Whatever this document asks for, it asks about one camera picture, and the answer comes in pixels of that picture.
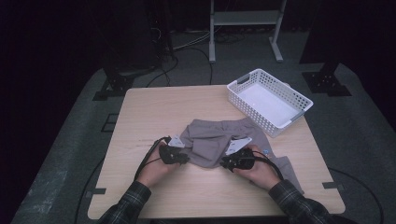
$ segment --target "white metal stand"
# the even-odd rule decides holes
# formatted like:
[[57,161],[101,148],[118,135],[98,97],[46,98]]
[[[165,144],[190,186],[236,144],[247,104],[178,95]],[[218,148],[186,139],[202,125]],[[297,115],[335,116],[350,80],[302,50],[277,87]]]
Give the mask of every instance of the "white metal stand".
[[268,11],[229,11],[215,12],[215,1],[210,3],[210,41],[209,41],[209,61],[216,62],[215,48],[215,26],[217,25],[262,25],[275,24],[274,35],[269,37],[271,48],[275,54],[276,61],[283,62],[279,47],[277,46],[277,38],[279,35],[280,25],[282,23],[287,0],[282,0],[280,10]]

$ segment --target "forearm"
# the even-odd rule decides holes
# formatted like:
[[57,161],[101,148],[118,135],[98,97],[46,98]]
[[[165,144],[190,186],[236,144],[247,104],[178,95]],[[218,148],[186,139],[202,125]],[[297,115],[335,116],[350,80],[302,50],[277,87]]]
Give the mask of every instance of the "forearm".
[[288,180],[276,184],[269,194],[289,216],[290,223],[335,223],[322,204],[306,199]]
[[150,195],[149,188],[135,181],[122,195],[120,201],[101,216],[98,223],[136,223]]

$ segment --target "hand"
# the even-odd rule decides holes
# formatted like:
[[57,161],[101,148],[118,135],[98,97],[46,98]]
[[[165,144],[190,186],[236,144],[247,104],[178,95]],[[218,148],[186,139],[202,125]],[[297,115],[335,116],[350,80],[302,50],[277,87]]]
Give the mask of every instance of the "hand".
[[163,163],[163,160],[160,157],[160,146],[162,145],[165,145],[165,143],[161,142],[158,146],[155,147],[155,149],[148,158],[149,163],[146,163],[146,166],[143,168],[143,170],[140,172],[139,177],[136,179],[136,181],[139,181],[141,184],[145,185],[148,188],[151,188],[152,186],[160,182],[160,180],[162,180],[166,175],[172,173],[174,170],[176,170],[177,167],[180,166],[179,163]]
[[[253,150],[254,156],[263,157],[262,154],[256,153],[261,152],[257,146],[248,145],[247,147]],[[262,161],[255,161],[250,170],[233,168],[233,172],[251,180],[257,186],[266,190],[270,190],[274,185],[280,182],[279,177],[276,175],[271,165]]]

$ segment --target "plaid sleeve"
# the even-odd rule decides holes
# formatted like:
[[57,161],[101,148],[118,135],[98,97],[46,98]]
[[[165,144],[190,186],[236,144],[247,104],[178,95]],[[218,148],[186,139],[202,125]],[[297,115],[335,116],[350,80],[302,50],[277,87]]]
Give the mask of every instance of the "plaid sleeve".
[[335,223],[321,203],[306,199],[289,180],[279,182],[268,193],[280,209],[289,216],[290,223]]
[[117,204],[111,206],[98,220],[98,223],[136,223],[140,211],[149,199],[151,191],[135,181],[122,195]]

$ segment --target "light wood tabletop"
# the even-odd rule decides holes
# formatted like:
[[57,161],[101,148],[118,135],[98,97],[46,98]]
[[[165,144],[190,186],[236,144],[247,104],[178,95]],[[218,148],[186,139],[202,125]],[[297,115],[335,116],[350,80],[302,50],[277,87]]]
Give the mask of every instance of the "light wood tabletop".
[[[88,216],[98,219],[118,202],[155,140],[181,134],[194,119],[221,121],[246,116],[228,101],[225,85],[130,89],[112,135]],[[304,117],[276,138],[267,136],[277,157],[287,156],[304,196],[341,214],[344,203]],[[279,216],[267,192],[222,167],[187,163],[151,189],[141,218]]]

